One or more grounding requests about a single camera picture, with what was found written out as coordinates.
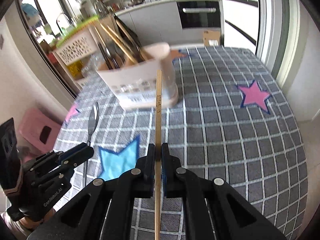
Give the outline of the metal spoon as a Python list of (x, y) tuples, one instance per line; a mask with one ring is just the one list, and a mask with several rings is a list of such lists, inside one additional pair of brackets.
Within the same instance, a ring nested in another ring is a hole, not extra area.
[[(87, 131), (88, 131), (87, 145), (88, 146), (91, 145), (92, 135), (97, 128), (98, 122), (99, 122), (99, 103), (95, 102), (89, 114), (88, 125), (87, 125)], [(85, 161), (84, 170), (83, 170), (84, 177), (82, 180), (83, 187), (87, 185), (87, 169), (88, 169), (88, 161)]]

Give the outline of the plain bamboo chopstick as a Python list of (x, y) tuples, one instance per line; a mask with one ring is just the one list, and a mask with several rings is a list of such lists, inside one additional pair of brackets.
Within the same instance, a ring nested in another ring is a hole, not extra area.
[(155, 110), (155, 240), (160, 240), (161, 228), (161, 142), (162, 142), (162, 71), (156, 76), (156, 110)]

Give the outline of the black kitchen faucet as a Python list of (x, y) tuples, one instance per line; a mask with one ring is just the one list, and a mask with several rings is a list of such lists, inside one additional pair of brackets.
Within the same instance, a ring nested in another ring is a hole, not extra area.
[(57, 27), (59, 29), (59, 32), (62, 34), (62, 35), (66, 35), (69, 30), (74, 27), (73, 25), (73, 22), (71, 20), (70, 17), (68, 17), (65, 13), (60, 13), (58, 16), (57, 16), (57, 19), (56, 19), (56, 24), (57, 24)]

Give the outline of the pink plastic stool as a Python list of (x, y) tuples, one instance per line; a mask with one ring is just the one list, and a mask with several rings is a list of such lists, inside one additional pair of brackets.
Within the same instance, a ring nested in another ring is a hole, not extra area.
[(37, 108), (28, 109), (19, 124), (20, 135), (42, 153), (54, 148), (61, 125)]

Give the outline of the grey checkered tablecloth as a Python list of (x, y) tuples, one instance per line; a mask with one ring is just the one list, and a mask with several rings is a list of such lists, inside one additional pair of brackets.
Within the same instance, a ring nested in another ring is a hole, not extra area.
[[(297, 122), (275, 80), (248, 49), (194, 47), (181, 53), (186, 56), (173, 61), (179, 100), (162, 111), (162, 140), (170, 154), (201, 178), (227, 181), (287, 239), (297, 239), (308, 172)], [(271, 93), (269, 113), (257, 105), (241, 107), (237, 85), (249, 87), (253, 81)], [(92, 137), (89, 182), (101, 172), (99, 147), (119, 152), (139, 135), (142, 157), (155, 140), (154, 109), (123, 110), (100, 76), (93, 75), (75, 101), (80, 113), (63, 124), (55, 151), (87, 140), (95, 102), (100, 120)], [(153, 199), (135, 200), (130, 239), (154, 239), (153, 213)], [(181, 199), (165, 199), (160, 239), (185, 239), (183, 220)]]

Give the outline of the beige utensil holder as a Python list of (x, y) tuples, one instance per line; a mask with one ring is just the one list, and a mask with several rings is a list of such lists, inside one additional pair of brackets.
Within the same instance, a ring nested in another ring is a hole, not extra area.
[(149, 59), (139, 64), (126, 60), (122, 68), (108, 70), (101, 64), (97, 73), (109, 87), (124, 110), (156, 106), (157, 70), (162, 71), (162, 108), (171, 108), (178, 101), (175, 68), (170, 46), (166, 42), (144, 46)]

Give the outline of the beige perforated storage cart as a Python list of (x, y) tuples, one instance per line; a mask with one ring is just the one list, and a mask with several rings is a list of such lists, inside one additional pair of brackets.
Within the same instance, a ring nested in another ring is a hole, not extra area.
[(53, 55), (77, 89), (81, 90), (88, 78), (82, 75), (81, 69), (85, 59), (98, 50), (92, 27), (86, 27), (72, 35), (53, 51)]

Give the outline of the chopstick in holder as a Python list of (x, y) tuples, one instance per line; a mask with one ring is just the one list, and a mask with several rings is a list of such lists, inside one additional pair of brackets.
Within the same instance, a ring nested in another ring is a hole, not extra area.
[(115, 31), (113, 31), (108, 25), (104, 26), (102, 23), (100, 23), (100, 26), (133, 64), (139, 63), (132, 49), (121, 37), (115, 33)]
[(134, 53), (134, 55), (140, 61), (147, 61), (150, 57), (148, 54), (141, 48), (141, 46), (136, 42), (136, 39), (133, 36), (133, 32), (129, 27), (125, 25), (118, 17), (115, 19), (117, 26), (120, 28), (122, 33), (125, 35), (126, 39), (129, 41), (128, 48)]

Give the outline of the green plastic basket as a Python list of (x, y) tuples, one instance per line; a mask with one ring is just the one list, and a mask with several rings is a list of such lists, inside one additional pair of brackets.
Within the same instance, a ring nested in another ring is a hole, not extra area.
[(86, 19), (84, 22), (79, 23), (76, 27), (73, 27), (67, 34), (64, 36), (59, 42), (56, 44), (56, 48), (59, 48), (64, 42), (66, 42), (68, 39), (70, 39), (73, 35), (80, 32), (82, 29), (85, 29), (90, 24), (93, 24), (94, 22), (97, 22), (99, 20), (98, 15), (94, 15), (88, 19)]

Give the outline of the cardboard box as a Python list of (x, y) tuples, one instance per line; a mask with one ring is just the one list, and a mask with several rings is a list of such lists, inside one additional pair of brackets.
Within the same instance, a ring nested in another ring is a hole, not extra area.
[(221, 31), (205, 30), (203, 32), (203, 44), (205, 46), (220, 46), (221, 45)]

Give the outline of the built-in black oven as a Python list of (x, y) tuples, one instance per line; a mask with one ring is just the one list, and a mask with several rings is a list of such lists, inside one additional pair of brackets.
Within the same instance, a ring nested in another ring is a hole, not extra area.
[(218, 1), (177, 2), (183, 29), (221, 28), (221, 11)]

